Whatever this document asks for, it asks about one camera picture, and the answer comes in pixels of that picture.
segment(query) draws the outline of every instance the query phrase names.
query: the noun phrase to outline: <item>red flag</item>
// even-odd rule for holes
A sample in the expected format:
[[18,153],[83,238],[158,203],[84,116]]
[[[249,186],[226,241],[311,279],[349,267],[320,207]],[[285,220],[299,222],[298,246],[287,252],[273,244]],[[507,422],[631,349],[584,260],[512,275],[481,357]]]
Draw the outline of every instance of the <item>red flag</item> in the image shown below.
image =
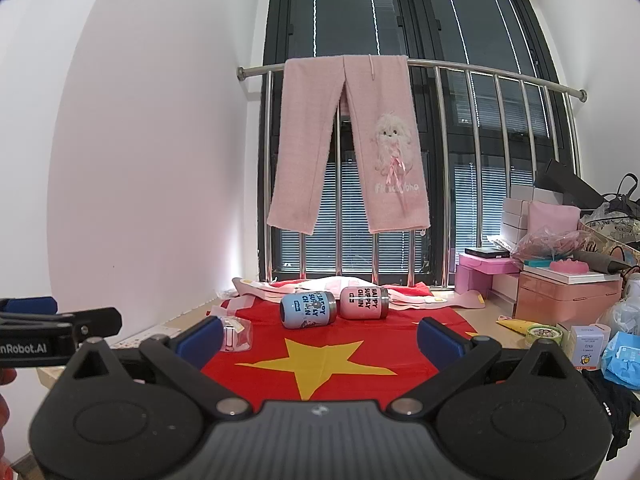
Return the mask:
[[468,338],[473,327],[453,309],[389,310],[383,320],[346,320],[288,330],[275,303],[255,300],[236,312],[252,322],[252,348],[219,352],[203,373],[259,409],[264,400],[377,399],[384,408],[435,375],[418,349],[415,333],[433,317]]

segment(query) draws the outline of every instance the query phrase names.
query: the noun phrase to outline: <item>pant leg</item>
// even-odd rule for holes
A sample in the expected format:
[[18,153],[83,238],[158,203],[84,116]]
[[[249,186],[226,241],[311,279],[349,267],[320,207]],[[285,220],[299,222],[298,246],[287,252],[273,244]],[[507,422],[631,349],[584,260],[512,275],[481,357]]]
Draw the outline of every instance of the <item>pant leg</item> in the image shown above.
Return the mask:
[[267,224],[313,234],[343,87],[342,56],[285,63],[278,165]]
[[405,56],[345,56],[346,92],[369,232],[430,227]]

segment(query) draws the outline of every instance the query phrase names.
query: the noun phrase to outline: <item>yellow star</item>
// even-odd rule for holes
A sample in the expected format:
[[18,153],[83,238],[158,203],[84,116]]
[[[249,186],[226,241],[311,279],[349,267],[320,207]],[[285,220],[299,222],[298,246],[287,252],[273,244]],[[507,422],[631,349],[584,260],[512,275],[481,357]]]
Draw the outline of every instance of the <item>yellow star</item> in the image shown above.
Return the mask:
[[241,366],[263,368],[293,372],[302,400],[309,400],[320,386],[329,380],[333,374],[355,375],[395,375],[388,368],[359,365],[349,361],[349,357],[363,343],[347,343],[344,345],[308,346],[289,339],[284,340],[287,345],[288,357],[260,361],[258,363],[236,363]]

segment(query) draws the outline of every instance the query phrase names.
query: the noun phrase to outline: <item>window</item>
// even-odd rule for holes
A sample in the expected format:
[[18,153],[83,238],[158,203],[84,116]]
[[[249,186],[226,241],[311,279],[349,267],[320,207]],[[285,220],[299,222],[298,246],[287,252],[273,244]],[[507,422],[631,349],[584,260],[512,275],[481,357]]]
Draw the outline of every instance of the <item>window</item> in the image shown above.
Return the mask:
[[[557,80],[535,15],[527,0],[271,0],[264,63],[289,57],[339,54],[405,54],[412,58],[441,59],[501,68],[548,80]],[[432,227],[416,233],[416,281],[434,283],[443,251],[457,255],[476,244],[476,153],[472,107],[479,123],[482,163],[482,241],[500,231],[502,200],[506,195],[505,156],[493,78],[473,74],[469,99],[464,73],[443,71],[449,134],[451,247],[441,240],[445,229],[438,212],[444,200],[442,140],[438,123],[433,73],[411,69],[420,150],[430,196]],[[526,84],[538,167],[553,157],[550,121],[555,121],[561,161],[570,164],[564,148],[568,138],[561,100],[553,96],[548,110],[541,89]],[[282,75],[274,85],[271,167],[277,165],[278,111]],[[520,85],[501,80],[511,154],[511,183],[533,181],[531,143]],[[369,278],[372,236],[367,229],[357,161],[348,120],[341,123],[340,157],[342,197],[336,197],[337,159],[332,141],[324,180],[318,223],[305,238],[308,276],[333,274],[336,269],[336,208],[342,217],[342,271]],[[406,281],[409,268],[408,232],[384,233],[378,238],[381,283]],[[274,275],[295,278],[300,270],[298,233],[272,230]]]

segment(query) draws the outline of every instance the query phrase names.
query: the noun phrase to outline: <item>tape roll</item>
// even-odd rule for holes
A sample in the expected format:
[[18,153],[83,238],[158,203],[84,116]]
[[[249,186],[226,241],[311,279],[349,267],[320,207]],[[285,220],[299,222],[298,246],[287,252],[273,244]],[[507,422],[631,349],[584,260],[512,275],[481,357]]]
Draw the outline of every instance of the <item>tape roll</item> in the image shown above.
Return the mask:
[[527,348],[530,348],[536,339],[551,339],[552,341],[560,344],[562,342],[562,332],[560,332],[560,330],[558,330],[555,326],[530,326],[529,328],[527,328],[527,335],[524,339]]

